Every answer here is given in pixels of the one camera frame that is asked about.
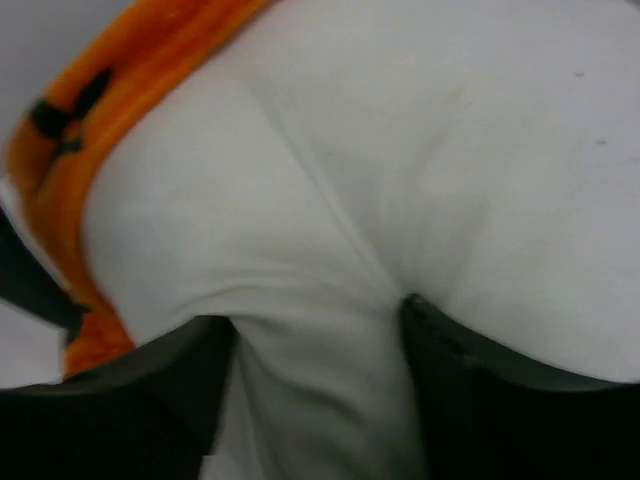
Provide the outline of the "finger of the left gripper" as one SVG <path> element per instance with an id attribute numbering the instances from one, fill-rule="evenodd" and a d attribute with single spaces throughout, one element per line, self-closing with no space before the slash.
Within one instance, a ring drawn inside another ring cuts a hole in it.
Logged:
<path id="1" fill-rule="evenodd" d="M 1 299 L 65 333 L 64 344 L 78 336 L 85 308 L 70 297 L 38 262 L 1 210 Z"/>

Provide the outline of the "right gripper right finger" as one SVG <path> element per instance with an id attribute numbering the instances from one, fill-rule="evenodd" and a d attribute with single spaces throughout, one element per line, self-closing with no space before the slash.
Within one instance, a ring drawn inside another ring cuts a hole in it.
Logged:
<path id="1" fill-rule="evenodd" d="M 638 478 L 638 384 L 536 361 L 418 295 L 399 324 L 429 478 Z"/>

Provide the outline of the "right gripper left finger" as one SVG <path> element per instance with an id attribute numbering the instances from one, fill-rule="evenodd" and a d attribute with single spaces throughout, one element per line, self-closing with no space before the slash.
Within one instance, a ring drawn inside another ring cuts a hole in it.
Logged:
<path id="1" fill-rule="evenodd" d="M 198 478 L 234 346 L 228 319 L 200 316 L 62 383 L 2 390 L 2 478 Z"/>

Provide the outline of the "orange patterned pillowcase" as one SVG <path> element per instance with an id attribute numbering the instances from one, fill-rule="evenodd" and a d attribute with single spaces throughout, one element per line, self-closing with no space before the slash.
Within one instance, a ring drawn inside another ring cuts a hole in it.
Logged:
<path id="1" fill-rule="evenodd" d="M 64 356 L 73 376 L 133 347 L 92 279 L 81 240 L 88 191 L 124 135 L 239 32 L 264 0 L 136 1 L 37 99 L 8 143 L 29 233 L 83 308 Z"/>

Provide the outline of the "white pillow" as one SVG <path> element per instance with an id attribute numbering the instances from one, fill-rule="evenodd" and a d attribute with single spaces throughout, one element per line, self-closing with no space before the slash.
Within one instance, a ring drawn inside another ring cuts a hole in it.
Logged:
<path id="1" fill-rule="evenodd" d="M 207 479 L 416 479 L 394 311 L 639 376 L 639 13 L 281 1 L 106 159 L 82 224 L 130 335 L 240 335 Z"/>

